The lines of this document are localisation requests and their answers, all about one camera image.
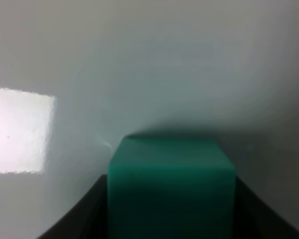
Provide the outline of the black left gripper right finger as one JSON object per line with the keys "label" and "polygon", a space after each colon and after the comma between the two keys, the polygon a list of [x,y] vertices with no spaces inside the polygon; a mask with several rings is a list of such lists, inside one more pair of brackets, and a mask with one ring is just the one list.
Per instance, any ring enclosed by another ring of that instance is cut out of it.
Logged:
{"label": "black left gripper right finger", "polygon": [[279,216],[236,177],[233,238],[299,239],[299,230]]}

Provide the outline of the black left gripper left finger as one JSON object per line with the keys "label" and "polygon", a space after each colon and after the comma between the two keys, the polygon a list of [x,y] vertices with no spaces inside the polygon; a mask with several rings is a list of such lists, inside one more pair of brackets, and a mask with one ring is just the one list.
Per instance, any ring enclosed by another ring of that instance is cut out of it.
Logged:
{"label": "black left gripper left finger", "polygon": [[87,194],[41,239],[106,239],[108,237],[107,176],[102,175]]}

